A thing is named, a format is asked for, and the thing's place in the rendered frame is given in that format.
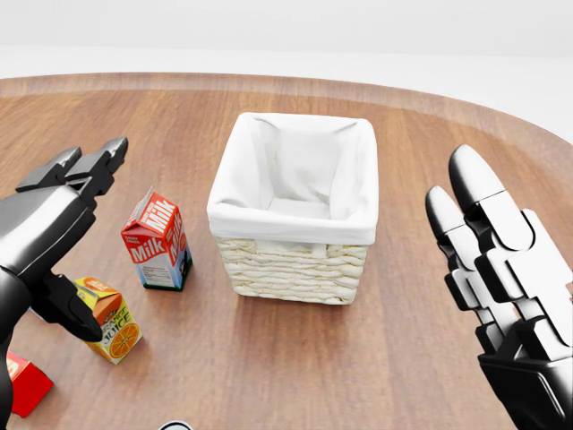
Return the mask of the red milk carton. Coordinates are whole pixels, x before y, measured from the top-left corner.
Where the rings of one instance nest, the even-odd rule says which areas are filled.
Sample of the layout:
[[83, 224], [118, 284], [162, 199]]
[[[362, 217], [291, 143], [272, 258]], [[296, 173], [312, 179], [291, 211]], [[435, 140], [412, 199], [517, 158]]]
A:
[[121, 236], [143, 287], [184, 288], [192, 255], [174, 203], [149, 190], [124, 224]]

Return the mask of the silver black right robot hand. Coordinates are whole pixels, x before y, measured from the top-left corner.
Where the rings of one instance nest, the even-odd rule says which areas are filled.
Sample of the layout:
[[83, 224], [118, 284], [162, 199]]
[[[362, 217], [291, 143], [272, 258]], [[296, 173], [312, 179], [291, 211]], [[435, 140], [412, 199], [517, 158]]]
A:
[[449, 178], [425, 209], [449, 291], [479, 319], [480, 367], [517, 430], [573, 430], [573, 271], [473, 148], [454, 150]]

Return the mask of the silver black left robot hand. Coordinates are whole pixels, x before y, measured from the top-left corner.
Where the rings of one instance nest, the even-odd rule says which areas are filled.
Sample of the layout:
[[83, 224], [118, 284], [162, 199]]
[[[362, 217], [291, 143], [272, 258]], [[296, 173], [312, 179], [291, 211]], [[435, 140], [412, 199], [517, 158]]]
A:
[[92, 154], [64, 150], [0, 200], [0, 341], [28, 308], [81, 340], [101, 340], [75, 285], [52, 268], [93, 224], [95, 198], [114, 183], [127, 149], [127, 138], [119, 137]]

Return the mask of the white cloth basket liner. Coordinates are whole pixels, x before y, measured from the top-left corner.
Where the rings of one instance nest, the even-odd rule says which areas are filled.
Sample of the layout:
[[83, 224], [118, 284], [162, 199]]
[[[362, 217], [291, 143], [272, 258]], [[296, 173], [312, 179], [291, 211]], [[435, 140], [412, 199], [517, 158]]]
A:
[[371, 245], [377, 142], [362, 118], [242, 113], [207, 205], [216, 237]]

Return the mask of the orange juice carton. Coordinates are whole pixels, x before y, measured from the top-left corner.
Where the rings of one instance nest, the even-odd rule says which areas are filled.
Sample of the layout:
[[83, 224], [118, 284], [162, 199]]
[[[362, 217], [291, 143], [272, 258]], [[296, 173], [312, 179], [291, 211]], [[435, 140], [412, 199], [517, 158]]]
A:
[[88, 342], [91, 350], [117, 365], [142, 337], [123, 295], [93, 277], [75, 281], [77, 295], [92, 310], [102, 330], [102, 340]]

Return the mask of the woven cream wicker basket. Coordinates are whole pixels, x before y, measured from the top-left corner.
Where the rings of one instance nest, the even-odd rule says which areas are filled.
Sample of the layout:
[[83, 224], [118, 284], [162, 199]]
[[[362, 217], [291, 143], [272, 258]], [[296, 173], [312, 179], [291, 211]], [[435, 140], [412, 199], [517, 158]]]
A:
[[326, 305], [354, 301], [371, 246], [214, 238], [236, 293]]

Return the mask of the red printed box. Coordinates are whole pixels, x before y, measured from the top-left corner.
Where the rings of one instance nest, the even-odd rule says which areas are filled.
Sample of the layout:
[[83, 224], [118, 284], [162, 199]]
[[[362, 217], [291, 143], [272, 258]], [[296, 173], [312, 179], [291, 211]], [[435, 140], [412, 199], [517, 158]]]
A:
[[12, 413], [25, 418], [54, 386], [48, 376], [31, 361], [7, 352], [6, 364], [13, 384]]

